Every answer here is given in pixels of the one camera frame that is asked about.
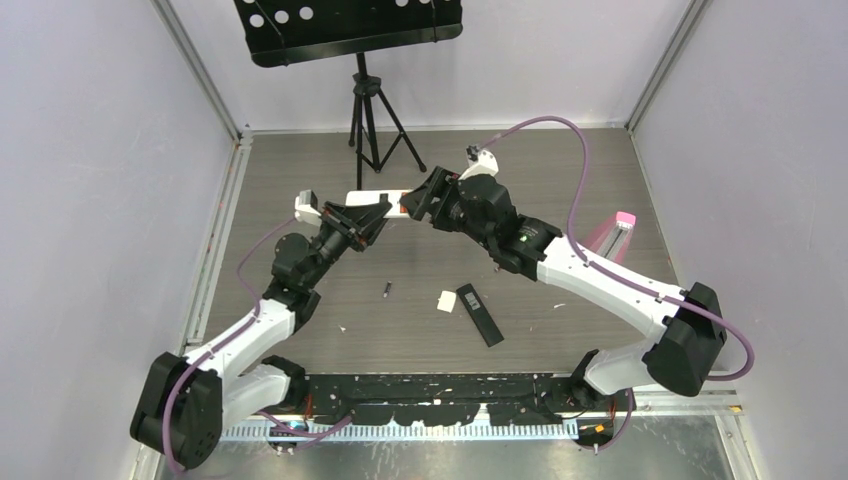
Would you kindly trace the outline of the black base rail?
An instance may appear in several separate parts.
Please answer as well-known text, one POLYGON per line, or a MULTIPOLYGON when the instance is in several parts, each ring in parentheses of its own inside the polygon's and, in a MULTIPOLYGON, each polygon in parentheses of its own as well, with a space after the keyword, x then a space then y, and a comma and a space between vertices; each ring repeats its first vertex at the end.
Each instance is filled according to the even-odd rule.
POLYGON ((478 418, 495 428, 578 424, 580 445, 606 445, 630 420, 632 392, 590 391, 581 377, 552 373, 307 374, 293 372, 275 414, 299 415, 316 425, 344 420, 356 426, 468 427, 478 418))

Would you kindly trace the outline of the black remote control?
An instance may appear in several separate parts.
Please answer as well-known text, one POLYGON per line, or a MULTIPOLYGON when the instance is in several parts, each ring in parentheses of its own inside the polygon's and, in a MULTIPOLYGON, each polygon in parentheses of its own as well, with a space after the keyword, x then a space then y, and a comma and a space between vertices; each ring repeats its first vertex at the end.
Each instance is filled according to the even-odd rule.
POLYGON ((504 336, 474 286, 462 285, 456 293, 486 345, 493 347, 501 343, 504 336))

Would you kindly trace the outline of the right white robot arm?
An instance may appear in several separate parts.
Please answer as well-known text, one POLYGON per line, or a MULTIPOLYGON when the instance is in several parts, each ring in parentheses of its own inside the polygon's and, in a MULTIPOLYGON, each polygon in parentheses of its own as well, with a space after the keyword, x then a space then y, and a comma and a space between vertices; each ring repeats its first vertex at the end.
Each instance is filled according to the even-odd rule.
POLYGON ((437 169, 399 203, 414 220, 467 235, 501 269, 572 292, 642 334, 634 344, 584 356, 570 385, 580 408, 596 410, 614 393, 649 384, 695 397, 709 379, 727 340, 710 318, 719 312, 711 288, 696 283, 685 290, 598 256, 557 227, 518 213, 491 175, 463 179, 437 169))

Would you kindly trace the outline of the white remote control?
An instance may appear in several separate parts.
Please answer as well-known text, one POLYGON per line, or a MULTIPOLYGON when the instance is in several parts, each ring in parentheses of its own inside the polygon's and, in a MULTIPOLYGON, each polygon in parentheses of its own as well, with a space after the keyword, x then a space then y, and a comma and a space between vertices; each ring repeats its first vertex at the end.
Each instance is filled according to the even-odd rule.
POLYGON ((384 215, 386 219, 410 219, 408 209, 400 203, 402 197, 408 193, 410 193, 409 189, 355 190, 347 193, 344 204, 363 206, 388 202, 391 208, 384 215))

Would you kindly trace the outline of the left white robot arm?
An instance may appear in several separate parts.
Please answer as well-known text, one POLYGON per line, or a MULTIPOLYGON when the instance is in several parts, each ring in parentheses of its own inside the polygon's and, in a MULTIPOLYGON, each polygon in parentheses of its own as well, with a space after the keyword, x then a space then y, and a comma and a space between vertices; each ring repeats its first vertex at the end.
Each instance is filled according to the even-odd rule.
POLYGON ((267 289, 252 291, 248 313, 211 341, 153 361, 131 437, 183 474, 204 463, 222 433, 245 418, 272 406, 298 412, 308 395, 305 370, 269 350, 311 319, 321 300, 317 284, 345 252, 374 243, 391 208, 386 198, 358 206, 327 202, 304 212, 317 223, 314 236, 286 233, 282 226, 266 234, 277 240, 267 289))

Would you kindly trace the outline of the black music stand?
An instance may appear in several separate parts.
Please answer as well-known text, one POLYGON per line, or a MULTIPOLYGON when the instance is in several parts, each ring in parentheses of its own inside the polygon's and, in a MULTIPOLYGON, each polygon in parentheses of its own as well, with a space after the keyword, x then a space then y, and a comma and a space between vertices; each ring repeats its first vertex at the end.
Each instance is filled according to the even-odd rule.
POLYGON ((348 145, 355 149, 356 187, 363 171, 380 173, 405 144, 420 172, 428 167, 388 100, 382 79, 369 72, 372 51, 439 43, 463 31, 460 1, 236 1, 253 63, 275 68, 352 55, 357 70, 348 145))

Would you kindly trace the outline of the white battery cover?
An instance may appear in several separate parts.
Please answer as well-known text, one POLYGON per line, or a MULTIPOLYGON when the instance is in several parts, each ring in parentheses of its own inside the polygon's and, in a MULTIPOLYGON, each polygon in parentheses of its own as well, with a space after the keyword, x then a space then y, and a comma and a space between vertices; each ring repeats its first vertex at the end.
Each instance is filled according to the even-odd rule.
POLYGON ((452 313, 457 301, 454 291, 443 290, 437 301, 437 309, 442 312, 452 313))

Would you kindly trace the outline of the pink metronome box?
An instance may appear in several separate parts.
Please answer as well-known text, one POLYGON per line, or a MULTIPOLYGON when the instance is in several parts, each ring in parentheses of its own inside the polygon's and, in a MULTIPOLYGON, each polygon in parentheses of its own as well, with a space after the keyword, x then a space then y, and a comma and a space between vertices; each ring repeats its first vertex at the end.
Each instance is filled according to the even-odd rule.
POLYGON ((618 264, 627 254, 637 223, 634 214, 618 211, 597 226, 582 242, 593 253, 618 264))

